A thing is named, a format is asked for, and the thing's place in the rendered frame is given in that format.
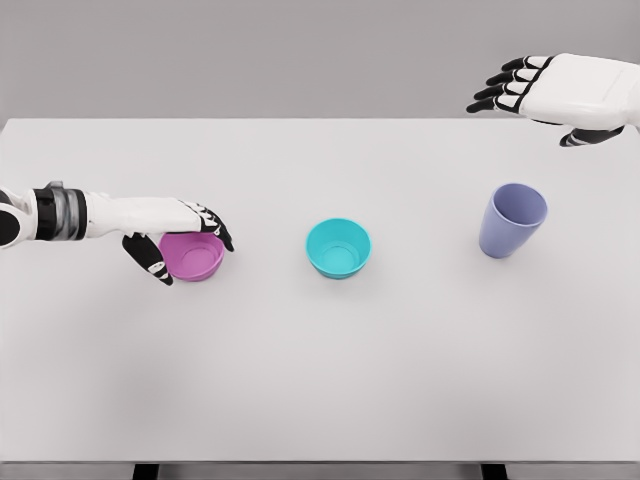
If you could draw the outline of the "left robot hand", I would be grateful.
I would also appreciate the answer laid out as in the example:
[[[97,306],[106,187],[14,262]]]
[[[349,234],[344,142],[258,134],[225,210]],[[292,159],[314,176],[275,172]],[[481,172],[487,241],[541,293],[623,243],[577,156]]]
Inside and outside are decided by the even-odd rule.
[[[232,236],[219,215],[197,202],[176,198],[134,199],[125,210],[121,230],[124,250],[143,270],[167,286],[173,285],[173,277],[149,234],[208,233],[221,240],[227,251],[235,251]]]

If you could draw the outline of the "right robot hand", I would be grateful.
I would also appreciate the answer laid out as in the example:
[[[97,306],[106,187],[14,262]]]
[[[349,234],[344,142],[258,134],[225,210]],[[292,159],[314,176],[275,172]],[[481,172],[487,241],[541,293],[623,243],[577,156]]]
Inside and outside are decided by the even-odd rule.
[[[565,125],[565,148],[603,143],[632,126],[640,133],[640,64],[560,53],[513,59],[475,93],[466,112],[504,111]]]

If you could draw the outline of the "pink bowl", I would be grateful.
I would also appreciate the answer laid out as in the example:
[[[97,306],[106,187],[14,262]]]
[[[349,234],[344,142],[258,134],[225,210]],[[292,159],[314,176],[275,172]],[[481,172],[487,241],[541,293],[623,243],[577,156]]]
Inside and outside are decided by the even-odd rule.
[[[224,243],[213,233],[165,233],[159,241],[168,272],[175,278],[197,282],[211,277],[221,265]]]

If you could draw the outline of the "lavender cup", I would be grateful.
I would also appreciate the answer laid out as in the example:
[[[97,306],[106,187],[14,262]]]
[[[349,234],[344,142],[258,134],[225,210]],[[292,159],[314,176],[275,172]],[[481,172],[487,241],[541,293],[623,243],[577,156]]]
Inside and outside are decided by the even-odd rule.
[[[498,187],[486,207],[479,233],[479,247],[489,257],[511,256],[544,223],[548,214],[545,198],[520,183]]]

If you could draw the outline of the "teal bowl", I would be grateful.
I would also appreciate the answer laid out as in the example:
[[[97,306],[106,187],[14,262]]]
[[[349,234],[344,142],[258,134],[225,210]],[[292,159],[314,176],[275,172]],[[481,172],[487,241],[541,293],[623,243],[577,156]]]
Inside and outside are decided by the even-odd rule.
[[[372,253],[372,240],[359,223],[346,218],[329,218],[309,230],[305,253],[318,273],[342,280],[352,277],[366,265]]]

